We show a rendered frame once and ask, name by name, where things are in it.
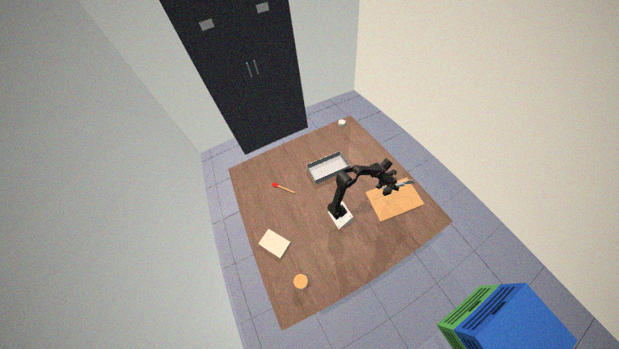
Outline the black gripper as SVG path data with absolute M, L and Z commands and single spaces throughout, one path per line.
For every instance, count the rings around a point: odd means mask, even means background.
M 386 172 L 385 176 L 379 180 L 379 182 L 383 182 L 386 185 L 382 193 L 384 196 L 391 194 L 392 190 L 399 191 L 398 190 L 399 187 L 395 185 L 397 183 L 397 180 L 396 178 L 392 177 L 392 175 L 396 175 L 396 174 L 397 174 L 397 171 L 393 169 L 389 171 L 388 173 Z

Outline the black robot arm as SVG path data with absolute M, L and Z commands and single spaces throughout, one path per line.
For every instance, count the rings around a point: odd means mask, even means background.
M 358 176 L 360 175 L 370 175 L 371 178 L 375 177 L 379 180 L 385 176 L 385 171 L 388 170 L 393 163 L 385 158 L 385 160 L 379 164 L 378 162 L 370 164 L 369 166 L 359 166 L 355 164 L 353 167 L 343 169 L 336 176 L 337 189 L 333 199 L 333 202 L 328 205 L 328 210 L 337 220 L 342 218 L 347 210 L 341 205 L 343 201 L 343 197 L 346 193 L 347 188 L 351 187 L 354 183 L 356 183 Z M 355 178 L 352 179 L 347 174 L 348 172 L 354 172 L 356 174 Z

